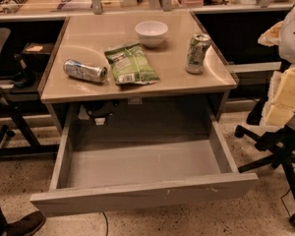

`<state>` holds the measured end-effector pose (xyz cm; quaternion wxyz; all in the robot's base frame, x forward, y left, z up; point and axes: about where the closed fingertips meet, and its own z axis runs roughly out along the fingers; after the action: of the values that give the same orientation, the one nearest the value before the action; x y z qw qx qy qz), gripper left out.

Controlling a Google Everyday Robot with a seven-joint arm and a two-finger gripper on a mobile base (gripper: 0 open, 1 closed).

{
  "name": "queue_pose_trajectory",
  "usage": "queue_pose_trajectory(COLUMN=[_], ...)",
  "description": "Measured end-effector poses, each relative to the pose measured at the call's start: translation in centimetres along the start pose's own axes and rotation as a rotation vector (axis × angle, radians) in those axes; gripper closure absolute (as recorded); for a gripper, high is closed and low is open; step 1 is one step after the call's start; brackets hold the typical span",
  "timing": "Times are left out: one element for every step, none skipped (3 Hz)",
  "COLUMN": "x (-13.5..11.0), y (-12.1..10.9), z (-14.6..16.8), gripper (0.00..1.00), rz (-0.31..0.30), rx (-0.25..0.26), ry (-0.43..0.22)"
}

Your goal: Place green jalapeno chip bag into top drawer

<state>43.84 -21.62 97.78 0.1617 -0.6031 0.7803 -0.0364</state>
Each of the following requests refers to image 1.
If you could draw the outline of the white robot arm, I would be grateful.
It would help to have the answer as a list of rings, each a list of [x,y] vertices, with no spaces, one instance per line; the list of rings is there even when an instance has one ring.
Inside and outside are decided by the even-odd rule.
[[[267,125],[284,126],[295,112],[295,4],[285,19],[258,39],[264,46],[278,46],[279,56],[290,63],[283,73],[274,73],[263,118]]]

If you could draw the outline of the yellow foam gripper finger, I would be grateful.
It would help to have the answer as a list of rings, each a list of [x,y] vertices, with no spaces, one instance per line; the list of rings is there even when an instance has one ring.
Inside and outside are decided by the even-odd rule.
[[[283,127],[295,113],[295,64],[283,73],[273,72],[267,97],[262,124]]]

